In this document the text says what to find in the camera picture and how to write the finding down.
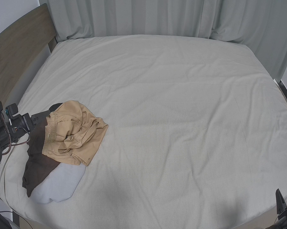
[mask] floor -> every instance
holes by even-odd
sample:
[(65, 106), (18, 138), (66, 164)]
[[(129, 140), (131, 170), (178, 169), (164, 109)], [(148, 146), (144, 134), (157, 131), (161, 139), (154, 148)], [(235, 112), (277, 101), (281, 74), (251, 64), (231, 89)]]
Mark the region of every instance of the floor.
[[(258, 216), (257, 218), (253, 219), (252, 221), (245, 223), (241, 226), (234, 227), (234, 229), (264, 229), (271, 226), (275, 219), (277, 218), (277, 211), (276, 208), (272, 208), (270, 211), (265, 212), (264, 214)], [(50, 227), (41, 225), (32, 220), (28, 220), (30, 225), (33, 229), (50, 229)], [(20, 217), (20, 229), (31, 229), (24, 219)]]

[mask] mattress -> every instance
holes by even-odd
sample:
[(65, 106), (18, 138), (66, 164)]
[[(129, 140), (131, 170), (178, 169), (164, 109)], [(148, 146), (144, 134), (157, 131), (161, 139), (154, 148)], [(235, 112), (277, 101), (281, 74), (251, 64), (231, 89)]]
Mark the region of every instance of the mattress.
[(77, 100), (107, 133), (73, 196), (36, 204), (26, 144), (0, 164), (0, 197), (51, 228), (230, 228), (287, 198), (287, 103), (246, 46), (158, 35), (59, 43), (19, 104)]

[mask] headboard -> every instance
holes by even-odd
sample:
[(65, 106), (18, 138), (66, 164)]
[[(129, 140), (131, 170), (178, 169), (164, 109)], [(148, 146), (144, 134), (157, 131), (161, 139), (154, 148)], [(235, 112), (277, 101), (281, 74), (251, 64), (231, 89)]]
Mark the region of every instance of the headboard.
[(0, 100), (4, 104), (21, 75), (48, 44), (56, 46), (56, 29), (46, 3), (0, 33)]

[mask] curtain fold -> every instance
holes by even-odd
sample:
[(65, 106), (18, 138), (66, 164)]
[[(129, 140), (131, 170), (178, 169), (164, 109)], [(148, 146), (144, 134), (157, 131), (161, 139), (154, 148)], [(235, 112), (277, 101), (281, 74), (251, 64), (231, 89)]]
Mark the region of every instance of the curtain fold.
[(279, 81), (287, 65), (287, 0), (40, 0), (57, 40), (156, 34), (247, 45)]

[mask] brown cloth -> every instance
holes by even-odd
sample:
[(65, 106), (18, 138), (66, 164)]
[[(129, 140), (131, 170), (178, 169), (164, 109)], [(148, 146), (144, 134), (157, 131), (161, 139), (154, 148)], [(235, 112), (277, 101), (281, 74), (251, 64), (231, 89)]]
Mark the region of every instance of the brown cloth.
[(105, 135), (108, 125), (78, 101), (67, 101), (46, 117), (42, 154), (58, 162), (88, 165)]
[(27, 143), (29, 155), (23, 175), (23, 187), (27, 189), (27, 196), (30, 197), (33, 189), (39, 185), (52, 172), (60, 162), (42, 154), (45, 139), (46, 118), (36, 125), (30, 132), (30, 140)]

